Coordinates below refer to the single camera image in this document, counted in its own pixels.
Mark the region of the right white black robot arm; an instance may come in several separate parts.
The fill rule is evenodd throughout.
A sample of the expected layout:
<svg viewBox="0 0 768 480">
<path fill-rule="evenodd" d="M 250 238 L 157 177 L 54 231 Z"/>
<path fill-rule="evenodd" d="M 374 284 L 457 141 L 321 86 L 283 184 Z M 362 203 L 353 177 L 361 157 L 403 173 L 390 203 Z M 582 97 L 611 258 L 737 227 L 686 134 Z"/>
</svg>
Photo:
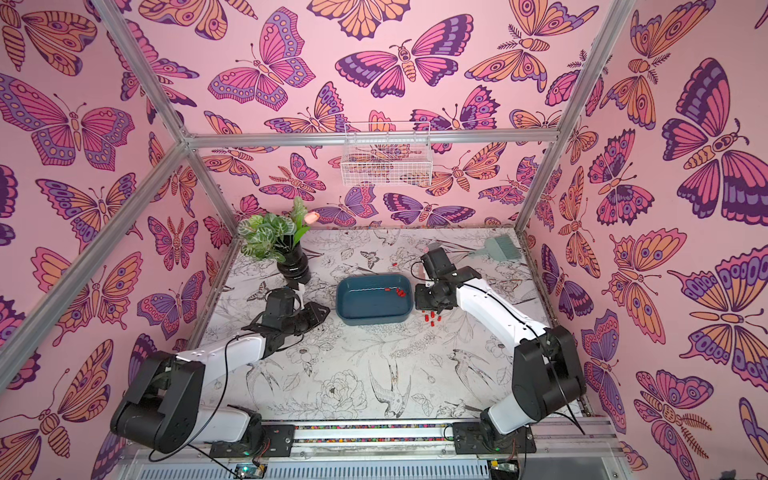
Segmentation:
<svg viewBox="0 0 768 480">
<path fill-rule="evenodd" d="M 440 313 L 459 308 L 512 353 L 511 393 L 481 413 L 489 435 L 501 437 L 535 424 L 586 393 L 573 334 L 549 327 L 503 299 L 482 279 L 415 286 L 415 307 Z"/>
</svg>

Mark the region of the teal plastic storage box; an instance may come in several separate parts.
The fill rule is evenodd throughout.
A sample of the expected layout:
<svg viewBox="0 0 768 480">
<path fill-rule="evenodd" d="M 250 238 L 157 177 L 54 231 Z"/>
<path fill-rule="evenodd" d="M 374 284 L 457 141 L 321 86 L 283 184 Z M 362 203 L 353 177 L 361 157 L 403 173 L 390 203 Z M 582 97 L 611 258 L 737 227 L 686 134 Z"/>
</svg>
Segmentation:
<svg viewBox="0 0 768 480">
<path fill-rule="evenodd" d="M 403 289 L 400 298 L 387 288 Z M 411 282 L 401 274 L 372 274 L 343 279 L 336 290 L 336 313 L 348 326 L 404 322 L 414 306 Z"/>
</svg>

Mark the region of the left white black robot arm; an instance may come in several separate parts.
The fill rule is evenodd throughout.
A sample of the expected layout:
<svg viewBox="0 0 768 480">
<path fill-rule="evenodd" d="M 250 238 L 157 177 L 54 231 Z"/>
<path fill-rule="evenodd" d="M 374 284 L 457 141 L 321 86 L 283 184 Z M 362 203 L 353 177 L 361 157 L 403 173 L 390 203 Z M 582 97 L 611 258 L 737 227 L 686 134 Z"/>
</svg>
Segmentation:
<svg viewBox="0 0 768 480">
<path fill-rule="evenodd" d="M 248 407 L 201 403 L 204 388 L 216 380 L 227 388 L 231 373 L 287 348 L 321 326 L 331 309 L 310 301 L 295 311 L 273 305 L 228 340 L 176 354 L 156 351 L 141 364 L 110 421 L 110 432 L 167 456 L 196 443 L 212 449 L 254 454 L 266 434 L 261 415 Z"/>
</svg>

